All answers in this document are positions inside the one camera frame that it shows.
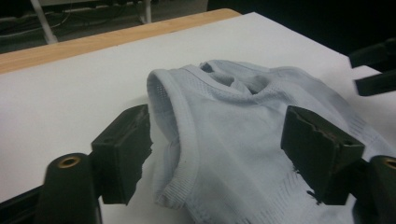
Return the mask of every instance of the black object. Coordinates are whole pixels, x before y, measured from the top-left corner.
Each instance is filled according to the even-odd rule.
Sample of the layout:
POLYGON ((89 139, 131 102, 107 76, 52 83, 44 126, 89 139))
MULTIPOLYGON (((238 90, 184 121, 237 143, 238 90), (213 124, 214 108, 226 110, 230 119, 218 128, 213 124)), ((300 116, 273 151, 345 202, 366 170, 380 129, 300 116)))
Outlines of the black object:
POLYGON ((0 223, 102 223, 104 203, 127 204, 151 153, 149 111, 122 112, 93 142, 92 153, 64 155, 47 169, 44 185, 0 204, 0 223))
POLYGON ((318 114, 289 106, 281 148, 318 203, 343 205, 351 193, 355 223, 396 223, 396 159, 361 158, 364 145, 318 114))
MULTIPOLYGON (((348 57, 352 68, 382 62, 390 62, 391 66, 395 68, 396 38, 391 38, 383 43, 357 50, 348 57)), ((361 96, 396 91, 396 69, 386 71, 383 74, 355 80, 355 84, 358 94, 361 96)))

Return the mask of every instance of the knit texture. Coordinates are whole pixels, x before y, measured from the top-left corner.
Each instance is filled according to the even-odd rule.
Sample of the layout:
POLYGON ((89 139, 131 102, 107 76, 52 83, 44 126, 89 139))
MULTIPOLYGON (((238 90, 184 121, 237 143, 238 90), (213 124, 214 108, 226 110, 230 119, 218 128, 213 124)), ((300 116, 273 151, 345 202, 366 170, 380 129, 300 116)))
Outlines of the knit texture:
POLYGON ((155 202, 197 223, 353 223, 351 207, 316 205, 280 148, 288 105, 316 112, 366 145, 394 150, 335 91, 295 67, 210 61, 148 76, 151 113, 169 140, 155 202))

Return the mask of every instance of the table surface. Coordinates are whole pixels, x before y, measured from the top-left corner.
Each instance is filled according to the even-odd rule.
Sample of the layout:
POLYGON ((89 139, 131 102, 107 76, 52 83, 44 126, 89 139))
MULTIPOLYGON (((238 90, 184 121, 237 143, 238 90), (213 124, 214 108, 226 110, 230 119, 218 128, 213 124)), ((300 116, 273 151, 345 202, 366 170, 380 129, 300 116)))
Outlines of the table surface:
MULTIPOLYGON (((98 39, 98 50, 79 51, 81 46, 71 44, 64 51, 76 49, 78 55, 62 55, 55 61, 52 59, 57 53, 52 52, 57 52, 56 47, 46 46, 49 52, 39 50, 37 54, 52 60, 49 63, 44 59, 37 63, 35 57, 22 54, 33 64, 26 63, 25 68, 17 67, 0 76, 0 202, 42 184, 46 166, 52 160, 73 152, 89 154, 91 141, 119 113, 147 104, 150 71, 198 65, 212 59, 300 67, 337 91, 396 147, 394 93, 360 97, 354 88, 354 79, 373 75, 374 69, 352 69, 345 55, 258 14, 222 12, 231 18, 209 20, 205 25, 124 44, 117 42, 111 47, 98 39)), ((213 17, 211 13, 216 14, 188 17, 187 23, 205 15, 213 17)), ((167 27, 172 23, 190 27, 178 19, 166 21, 166 33, 173 30, 167 27)), ((159 26, 151 24, 147 32, 159 26)), ((2 63, 12 64, 15 60, 2 63)), ((153 152, 143 166, 134 197, 128 206, 103 205, 104 223, 193 223, 186 210, 174 211, 154 204, 151 186, 155 160, 167 145, 154 120, 151 139, 153 152)))
POLYGON ((87 36, 52 45, 0 54, 0 74, 50 63, 79 54, 239 16, 230 9, 208 11, 167 21, 159 21, 100 35, 87 36))

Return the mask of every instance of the white tabletop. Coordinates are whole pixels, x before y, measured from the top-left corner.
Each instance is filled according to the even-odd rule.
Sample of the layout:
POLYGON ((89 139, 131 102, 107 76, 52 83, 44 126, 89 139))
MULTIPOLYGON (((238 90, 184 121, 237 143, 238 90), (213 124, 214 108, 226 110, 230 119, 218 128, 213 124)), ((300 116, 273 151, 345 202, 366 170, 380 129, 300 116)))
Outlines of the white tabletop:
MULTIPOLYGON (((212 59, 300 67, 339 92, 396 147, 396 93, 360 97, 354 88, 354 79, 375 70, 352 70, 346 56, 248 14, 0 76, 0 202, 41 185, 52 160, 89 154, 91 141, 120 112, 148 102, 151 70, 212 59)), ((153 203, 152 168, 166 144, 154 122, 152 140, 134 197, 128 206, 102 205, 105 223, 193 223, 185 210, 153 203)))

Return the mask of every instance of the wooden table edge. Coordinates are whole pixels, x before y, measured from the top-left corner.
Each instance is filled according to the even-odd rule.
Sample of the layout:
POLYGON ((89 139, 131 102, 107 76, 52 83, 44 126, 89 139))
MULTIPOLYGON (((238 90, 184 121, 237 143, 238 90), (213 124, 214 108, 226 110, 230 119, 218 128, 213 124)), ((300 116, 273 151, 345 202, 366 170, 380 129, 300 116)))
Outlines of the wooden table edge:
POLYGON ((83 53, 105 49, 156 35, 164 35, 185 30, 237 16, 240 16, 238 12, 224 8, 104 34, 82 37, 57 44, 4 53, 0 54, 0 75, 22 68, 55 62, 83 53))

